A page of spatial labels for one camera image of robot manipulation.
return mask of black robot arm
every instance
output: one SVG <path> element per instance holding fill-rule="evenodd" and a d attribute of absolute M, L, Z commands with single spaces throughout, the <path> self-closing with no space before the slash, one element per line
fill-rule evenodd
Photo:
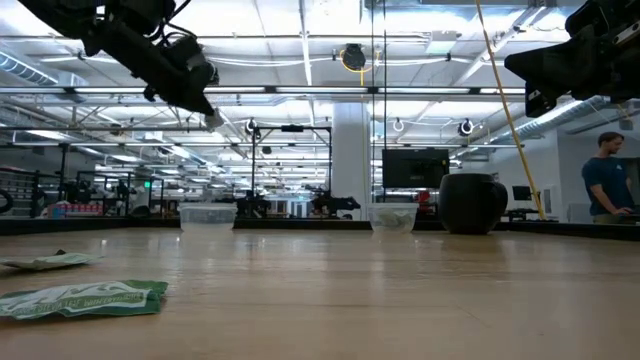
<path fill-rule="evenodd" d="M 62 35 L 82 40 L 87 56 L 102 50 L 144 80 L 147 100 L 157 94 L 169 105 L 214 114 L 203 90 L 219 78 L 196 36 L 180 29 L 182 37 L 170 43 L 164 35 L 165 25 L 172 26 L 169 21 L 190 0 L 178 10 L 174 0 L 19 1 Z M 105 6 L 104 14 L 98 14 L 99 6 Z"/>

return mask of yellow cable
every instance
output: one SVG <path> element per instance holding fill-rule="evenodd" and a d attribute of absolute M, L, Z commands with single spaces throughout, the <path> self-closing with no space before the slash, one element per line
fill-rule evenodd
<path fill-rule="evenodd" d="M 493 55 L 493 51 L 491 50 L 491 41 L 489 41 L 489 34 L 487 34 L 487 29 L 484 26 L 484 18 L 482 17 L 480 0 L 475 0 L 475 2 L 476 2 L 476 8 L 478 9 L 478 18 L 480 19 L 480 24 L 482 24 L 482 32 L 484 33 L 484 40 L 487 45 L 487 52 L 489 53 L 489 57 L 491 58 L 491 67 L 493 68 L 493 73 L 496 76 L 496 83 L 498 84 L 498 89 L 500 89 L 500 98 L 502 99 L 502 107 L 504 108 L 504 113 L 507 116 L 509 128 L 511 128 L 511 135 L 513 136 L 513 140 L 515 141 L 516 146 L 518 147 L 520 160 L 522 160 L 522 166 L 524 167 L 524 172 L 527 174 L 527 179 L 529 180 L 529 186 L 531 186 L 531 192 L 533 193 L 533 199 L 535 200 L 536 207 L 538 208 L 538 215 L 540 216 L 540 219 L 547 220 L 547 215 L 545 215 L 544 210 L 542 209 L 542 204 L 540 204 L 540 197 L 538 197 L 538 189 L 536 188 L 536 185 L 533 182 L 531 171 L 529 171 L 529 163 L 527 162 L 527 157 L 524 155 L 524 150 L 522 150 L 522 146 L 520 145 L 520 138 L 518 137 L 518 133 L 516 132 L 515 126 L 513 125 L 513 119 L 511 118 L 511 113 L 509 112 L 509 106 L 507 106 L 507 98 L 504 96 L 502 81 L 500 81 L 500 75 L 498 75 L 498 67 L 496 66 L 496 59 Z"/>

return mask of plastic container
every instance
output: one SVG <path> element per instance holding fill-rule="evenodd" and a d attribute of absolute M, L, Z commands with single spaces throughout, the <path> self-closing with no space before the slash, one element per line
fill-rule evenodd
<path fill-rule="evenodd" d="M 180 227 L 183 231 L 229 231 L 233 228 L 238 207 L 226 203 L 182 203 Z"/>
<path fill-rule="evenodd" d="M 376 232 L 410 233 L 416 223 L 417 203 L 375 203 L 368 208 Z"/>

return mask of tv screen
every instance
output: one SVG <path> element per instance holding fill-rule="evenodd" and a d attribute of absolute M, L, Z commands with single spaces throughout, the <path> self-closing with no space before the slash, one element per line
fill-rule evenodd
<path fill-rule="evenodd" d="M 440 149 L 382 151 L 382 186 L 398 188 L 440 188 L 449 173 L 449 151 Z"/>

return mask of green packaging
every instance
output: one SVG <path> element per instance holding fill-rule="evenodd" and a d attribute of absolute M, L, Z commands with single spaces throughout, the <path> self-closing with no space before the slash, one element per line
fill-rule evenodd
<path fill-rule="evenodd" d="M 156 314 L 167 286 L 159 281 L 123 280 L 14 292 L 0 296 L 0 317 Z"/>
<path fill-rule="evenodd" d="M 101 258 L 101 256 L 87 255 L 81 253 L 67 253 L 58 250 L 54 256 L 39 257 L 30 260 L 8 260 L 0 259 L 0 265 L 9 266 L 25 270 L 49 270 L 66 266 L 86 264 Z"/>

